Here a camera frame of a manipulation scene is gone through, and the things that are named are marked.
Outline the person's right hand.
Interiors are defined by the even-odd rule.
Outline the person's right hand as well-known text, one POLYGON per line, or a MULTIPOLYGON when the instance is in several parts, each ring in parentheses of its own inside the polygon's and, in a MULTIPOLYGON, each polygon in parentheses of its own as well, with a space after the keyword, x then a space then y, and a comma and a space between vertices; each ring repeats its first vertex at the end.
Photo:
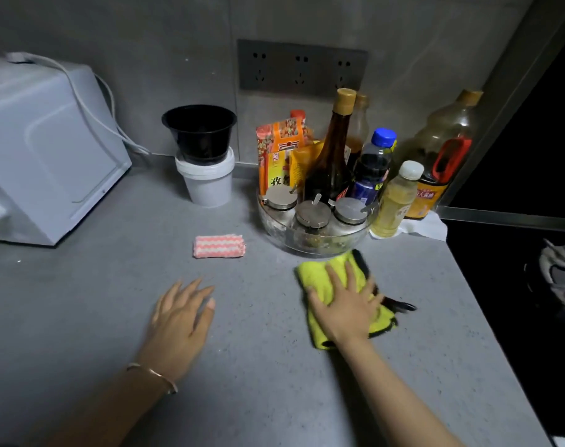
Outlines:
POLYGON ((373 297, 376 278, 371 275, 358 294, 351 294, 330 265, 326 266, 326 271, 334 296, 329 304, 330 320, 328 323, 318 323, 319 326, 343 355, 372 350, 368 337, 374 318, 369 312, 369 300, 373 297))

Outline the person's left hand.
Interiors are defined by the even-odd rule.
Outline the person's left hand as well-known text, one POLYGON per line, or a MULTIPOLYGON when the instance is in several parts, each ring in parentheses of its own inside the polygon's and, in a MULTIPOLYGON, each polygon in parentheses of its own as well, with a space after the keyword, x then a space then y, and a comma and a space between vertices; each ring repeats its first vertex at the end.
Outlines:
POLYGON ((181 379, 206 342, 194 341, 194 328, 215 286, 201 288, 180 309, 173 309, 173 285, 161 296, 162 314, 149 328, 134 363, 172 383, 181 379))

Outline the yellow microfibre cloth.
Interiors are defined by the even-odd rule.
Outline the yellow microfibre cloth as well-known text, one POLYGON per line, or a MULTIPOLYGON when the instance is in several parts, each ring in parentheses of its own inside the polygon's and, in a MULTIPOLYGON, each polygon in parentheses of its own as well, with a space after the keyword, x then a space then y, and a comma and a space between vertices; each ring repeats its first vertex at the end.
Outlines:
MULTIPOLYGON (((361 290, 370 275, 367 263, 361 252, 352 249, 342 255, 338 255, 327 262, 304 262, 297 269, 296 274, 304 289, 313 288, 317 291, 320 300, 325 304, 330 304, 333 300, 334 291, 330 277, 326 271, 326 266, 330 267, 338 275, 343 284, 346 284, 345 263, 350 263, 356 279, 356 286, 361 290)), ((334 350, 335 344, 323 332, 311 308, 307 314, 308 329, 312 338, 313 345, 319 350, 334 350)), ((376 312, 376 318, 369 328, 369 338, 375 338, 391 331, 398 326, 395 313, 384 305, 380 305, 376 312)))

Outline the clear round glass tray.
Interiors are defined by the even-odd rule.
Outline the clear round glass tray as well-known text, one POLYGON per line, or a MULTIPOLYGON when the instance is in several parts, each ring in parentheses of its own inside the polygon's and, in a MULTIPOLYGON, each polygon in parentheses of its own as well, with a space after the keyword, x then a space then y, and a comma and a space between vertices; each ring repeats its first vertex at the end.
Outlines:
POLYGON ((332 256, 356 249, 366 237, 380 205, 365 205, 354 198, 339 206, 320 200, 299 202, 297 195, 280 198, 257 195, 258 213, 266 232, 283 248, 304 255, 332 256))

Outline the pink striped folded cloth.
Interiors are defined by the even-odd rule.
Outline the pink striped folded cloth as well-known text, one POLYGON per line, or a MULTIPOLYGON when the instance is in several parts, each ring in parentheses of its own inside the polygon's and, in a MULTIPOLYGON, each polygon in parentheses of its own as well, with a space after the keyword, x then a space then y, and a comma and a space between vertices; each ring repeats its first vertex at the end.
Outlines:
POLYGON ((200 235, 194 240, 193 257, 196 259, 238 258, 245 253, 246 245, 241 235, 200 235))

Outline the yellow liquid bottle white cap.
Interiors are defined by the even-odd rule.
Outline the yellow liquid bottle white cap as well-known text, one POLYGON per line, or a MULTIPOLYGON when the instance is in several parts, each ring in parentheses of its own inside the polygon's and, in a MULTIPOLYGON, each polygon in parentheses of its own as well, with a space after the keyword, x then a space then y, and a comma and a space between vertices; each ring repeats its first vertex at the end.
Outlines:
POLYGON ((417 196, 418 181, 424 166, 413 160, 404 161, 398 174, 390 181, 383 193, 376 220, 370 234, 374 238, 394 236, 400 223, 417 196))

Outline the white plastic tub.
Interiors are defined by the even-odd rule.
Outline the white plastic tub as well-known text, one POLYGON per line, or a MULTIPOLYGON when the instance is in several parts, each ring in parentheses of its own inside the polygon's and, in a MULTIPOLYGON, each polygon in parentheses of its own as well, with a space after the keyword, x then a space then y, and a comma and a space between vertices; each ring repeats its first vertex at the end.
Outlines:
POLYGON ((175 165, 194 204, 216 208, 230 201, 235 167, 235 154, 231 147, 224 159, 213 165, 192 164, 183 158, 181 152, 177 152, 175 165))

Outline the dark bottle blue cap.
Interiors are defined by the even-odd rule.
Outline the dark bottle blue cap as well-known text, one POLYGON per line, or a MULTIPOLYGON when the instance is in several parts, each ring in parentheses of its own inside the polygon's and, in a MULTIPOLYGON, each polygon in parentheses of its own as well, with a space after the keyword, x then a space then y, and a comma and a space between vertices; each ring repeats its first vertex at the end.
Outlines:
POLYGON ((393 160, 397 134, 394 130, 377 128, 363 147, 353 169, 353 182, 347 196, 370 205, 379 198, 393 160))

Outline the dark sauce bottle gold cap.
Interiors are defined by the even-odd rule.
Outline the dark sauce bottle gold cap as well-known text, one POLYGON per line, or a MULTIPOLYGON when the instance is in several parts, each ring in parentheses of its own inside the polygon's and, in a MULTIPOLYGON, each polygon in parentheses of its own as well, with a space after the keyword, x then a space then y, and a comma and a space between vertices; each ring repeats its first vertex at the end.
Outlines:
POLYGON ((345 148, 356 95, 353 89, 337 90, 322 150, 304 181, 303 200, 314 200, 320 194, 321 201, 329 204, 346 195, 353 173, 346 164, 345 148))

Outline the yellow seasoning packet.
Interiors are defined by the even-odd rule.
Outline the yellow seasoning packet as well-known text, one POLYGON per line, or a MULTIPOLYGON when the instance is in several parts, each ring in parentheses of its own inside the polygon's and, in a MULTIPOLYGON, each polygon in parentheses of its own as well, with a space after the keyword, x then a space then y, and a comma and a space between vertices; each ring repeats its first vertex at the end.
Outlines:
POLYGON ((270 187, 278 185, 302 188, 308 171, 315 164, 322 149, 323 142, 316 141, 305 147, 275 150, 260 157, 259 194, 263 196, 270 187))

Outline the black gas stove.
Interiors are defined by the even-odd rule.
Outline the black gas stove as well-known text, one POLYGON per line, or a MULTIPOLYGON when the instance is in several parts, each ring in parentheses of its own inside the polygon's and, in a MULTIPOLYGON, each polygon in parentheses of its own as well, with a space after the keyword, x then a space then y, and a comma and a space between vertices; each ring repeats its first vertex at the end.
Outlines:
POLYGON ((547 434, 565 437, 565 306, 540 255, 565 232, 447 220, 447 243, 547 434))

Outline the orange seasoning packet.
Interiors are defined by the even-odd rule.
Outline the orange seasoning packet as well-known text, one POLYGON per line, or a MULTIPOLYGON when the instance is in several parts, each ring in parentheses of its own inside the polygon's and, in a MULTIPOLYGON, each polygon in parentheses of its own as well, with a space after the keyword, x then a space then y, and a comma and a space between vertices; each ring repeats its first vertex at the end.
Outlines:
POLYGON ((291 110, 289 119, 257 127, 256 137, 259 158, 314 143, 313 130, 306 125, 304 110, 291 110))

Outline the black plastic bowl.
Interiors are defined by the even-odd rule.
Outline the black plastic bowl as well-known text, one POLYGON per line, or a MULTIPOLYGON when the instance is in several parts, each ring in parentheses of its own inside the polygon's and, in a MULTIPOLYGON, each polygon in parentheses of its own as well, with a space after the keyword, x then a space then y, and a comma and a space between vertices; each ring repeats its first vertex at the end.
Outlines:
POLYGON ((172 134, 186 162, 207 166, 226 158, 237 116, 222 106, 196 104, 166 111, 161 122, 172 134))

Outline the white microwave oven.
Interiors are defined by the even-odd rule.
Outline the white microwave oven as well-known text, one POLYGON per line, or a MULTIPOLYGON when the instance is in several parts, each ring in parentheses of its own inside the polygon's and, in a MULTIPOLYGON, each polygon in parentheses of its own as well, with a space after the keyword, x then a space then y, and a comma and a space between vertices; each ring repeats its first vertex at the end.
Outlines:
POLYGON ((54 246, 131 160, 91 67, 0 57, 0 241, 54 246))

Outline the grey wall socket panel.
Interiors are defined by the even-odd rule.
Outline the grey wall socket panel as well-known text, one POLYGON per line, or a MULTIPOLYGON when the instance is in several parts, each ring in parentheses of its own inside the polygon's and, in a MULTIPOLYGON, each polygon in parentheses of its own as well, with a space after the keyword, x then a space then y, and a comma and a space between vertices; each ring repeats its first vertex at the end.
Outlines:
POLYGON ((243 38, 236 51, 240 89, 303 97, 359 90, 369 59, 363 50, 243 38))

